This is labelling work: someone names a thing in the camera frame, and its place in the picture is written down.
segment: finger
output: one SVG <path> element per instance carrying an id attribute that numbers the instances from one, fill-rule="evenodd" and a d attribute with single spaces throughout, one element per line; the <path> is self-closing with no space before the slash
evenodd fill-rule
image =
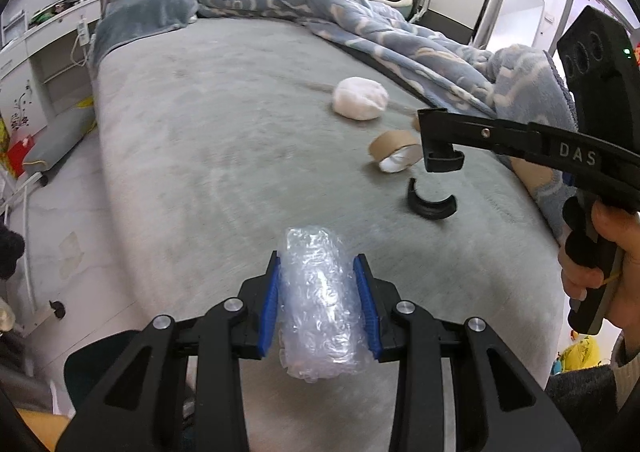
<path id="1" fill-rule="evenodd" d="M 582 286 L 578 286 L 569 280 L 564 271 L 561 274 L 562 278 L 562 287 L 564 288 L 564 292 L 571 297 L 572 299 L 577 299 L 578 301 L 584 301 L 587 298 L 587 290 Z"/>
<path id="2" fill-rule="evenodd" d="M 566 254 L 564 247 L 560 248 L 558 263 L 562 266 L 562 273 L 574 284 L 581 288 L 599 288 L 604 281 L 604 274 L 599 268 L 582 267 L 574 263 Z"/>
<path id="3" fill-rule="evenodd" d="M 591 219 L 602 237 L 615 242 L 632 259 L 640 260 L 640 222 L 635 214 L 596 201 Z"/>

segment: gray pillow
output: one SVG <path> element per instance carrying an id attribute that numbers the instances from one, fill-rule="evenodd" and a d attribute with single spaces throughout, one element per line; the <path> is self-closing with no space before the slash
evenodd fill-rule
<path id="1" fill-rule="evenodd" d="M 24 157 L 22 168 L 30 176 L 36 172 L 49 171 L 82 140 L 94 123 L 95 111 L 92 105 L 76 106 L 60 113 L 47 125 L 47 129 Z"/>
<path id="2" fill-rule="evenodd" d="M 136 39 L 185 28 L 195 20 L 195 0 L 117 0 L 107 6 L 95 28 L 91 65 Z"/>

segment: power strip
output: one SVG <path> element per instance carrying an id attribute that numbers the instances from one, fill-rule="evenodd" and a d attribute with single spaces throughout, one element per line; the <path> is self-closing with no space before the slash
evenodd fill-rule
<path id="1" fill-rule="evenodd" d="M 89 36 L 89 26 L 86 24 L 86 19 L 82 18 L 78 21 L 78 44 L 80 46 L 86 46 L 89 44 L 90 36 Z"/>

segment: yellow bag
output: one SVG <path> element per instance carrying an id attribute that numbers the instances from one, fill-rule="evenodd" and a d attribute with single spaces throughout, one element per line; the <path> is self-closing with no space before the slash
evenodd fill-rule
<path id="1" fill-rule="evenodd" d="M 11 134 L 6 130 L 6 125 L 4 125 L 4 121 L 2 117 L 0 117 L 0 165 L 2 165 L 7 172 L 15 178 L 14 168 L 12 168 L 11 163 L 9 162 L 9 157 L 6 152 L 9 150 L 9 142 L 11 142 Z"/>
<path id="2" fill-rule="evenodd" d="M 586 336 L 567 347 L 560 355 L 562 372 L 588 369 L 600 365 L 600 348 L 594 337 Z"/>

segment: camera lens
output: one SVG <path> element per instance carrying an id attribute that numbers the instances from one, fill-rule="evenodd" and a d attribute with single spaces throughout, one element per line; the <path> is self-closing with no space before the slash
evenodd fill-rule
<path id="1" fill-rule="evenodd" d="M 581 42 L 579 42 L 575 45 L 574 53 L 575 65 L 578 67 L 578 71 L 580 73 L 587 73 L 587 70 L 589 69 L 589 55 L 587 54 L 587 49 Z"/>
<path id="2" fill-rule="evenodd" d="M 564 57 L 564 72 L 569 78 L 574 76 L 574 61 L 568 55 Z"/>
<path id="3" fill-rule="evenodd" d="M 602 41 L 596 32 L 589 34 L 589 40 L 591 41 L 591 55 L 595 60 L 602 60 Z"/>

